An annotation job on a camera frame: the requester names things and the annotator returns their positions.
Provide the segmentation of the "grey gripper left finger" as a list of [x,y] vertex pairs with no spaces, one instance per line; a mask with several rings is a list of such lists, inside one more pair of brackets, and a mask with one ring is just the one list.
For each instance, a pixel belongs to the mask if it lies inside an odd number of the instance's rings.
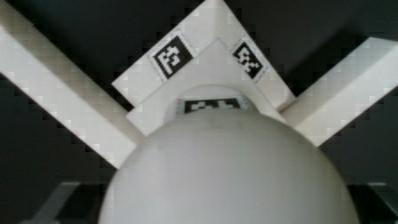
[[39,211],[36,212],[32,218],[28,220],[23,220],[20,224],[60,224],[57,215],[78,186],[78,182],[62,182],[59,184],[39,208]]

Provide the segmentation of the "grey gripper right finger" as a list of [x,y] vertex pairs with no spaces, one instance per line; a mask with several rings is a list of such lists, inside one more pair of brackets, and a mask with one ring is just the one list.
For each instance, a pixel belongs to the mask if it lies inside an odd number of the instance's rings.
[[368,183],[368,224],[398,224],[398,193],[386,183]]

